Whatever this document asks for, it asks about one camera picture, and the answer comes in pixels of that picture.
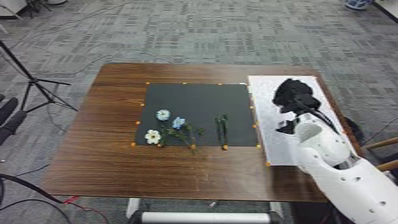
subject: small object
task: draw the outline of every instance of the small object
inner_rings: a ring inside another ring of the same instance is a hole
[[[158,144],[159,141],[159,133],[156,130],[147,130],[145,134],[145,139],[147,139],[147,144]]]
[[[184,119],[181,117],[175,117],[172,121],[172,128],[179,130],[182,125],[184,125]]]
[[[216,201],[213,201],[207,206],[213,208],[216,206]]]
[[[367,6],[372,4],[374,0],[344,0],[344,6],[355,11],[365,10]]]
[[[170,111],[168,110],[159,110],[156,112],[156,118],[159,121],[166,121],[170,118]]]

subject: chair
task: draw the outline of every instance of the chair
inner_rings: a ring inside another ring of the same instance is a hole
[[[396,143],[398,143],[398,137],[365,145],[364,149],[371,151],[374,148],[392,145]],[[388,171],[394,178],[398,179],[398,153],[394,153],[385,158],[378,158],[378,159],[381,161],[381,164],[376,166],[376,168],[380,169],[380,171]]]
[[[10,8],[3,4],[0,4],[0,8],[3,8],[8,11],[8,13],[14,15],[14,17],[19,20],[22,20],[21,16],[17,16],[15,12],[10,10]],[[5,34],[8,34],[8,31],[5,30],[5,27],[1,24],[0,24],[0,30],[3,31]]]

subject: black mat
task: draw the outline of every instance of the black mat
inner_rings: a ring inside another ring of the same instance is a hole
[[[156,119],[156,111],[170,111],[170,119]],[[252,128],[252,110],[245,85],[211,84],[150,84],[145,92],[145,107],[134,136],[138,145],[145,145],[145,132],[159,130],[161,124],[170,127],[175,117],[186,119],[193,128],[204,128],[204,135],[197,135],[197,145],[218,146],[216,115],[227,114],[227,145],[255,146],[257,137]],[[173,138],[166,145],[182,145]]]

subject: gray carpet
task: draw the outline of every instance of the gray carpet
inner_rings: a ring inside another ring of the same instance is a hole
[[[398,117],[398,27],[371,7],[351,12],[337,0],[69,0],[33,19],[0,21],[0,39],[37,77],[69,82],[58,94],[76,107],[99,67],[110,62],[177,64],[296,64],[323,74],[344,115],[365,136]],[[0,58],[0,93],[21,97],[26,80]],[[30,105],[40,102],[33,92]],[[17,174],[51,162],[74,112],[56,106],[30,115],[0,147],[0,172]],[[371,140],[396,135],[398,122]],[[378,154],[396,151],[385,147]],[[44,171],[24,176],[40,185]],[[6,183],[5,204],[38,196]],[[81,198],[124,223],[126,199]],[[205,211],[207,203],[149,200],[142,208]],[[266,203],[221,203],[221,211],[262,212]],[[94,213],[65,207],[74,223],[101,223]],[[38,203],[0,213],[0,223],[63,223]]]

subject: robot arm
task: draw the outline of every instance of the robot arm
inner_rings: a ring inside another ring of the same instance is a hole
[[[298,167],[341,213],[358,224],[398,224],[398,187],[309,113],[298,116],[294,135]]]

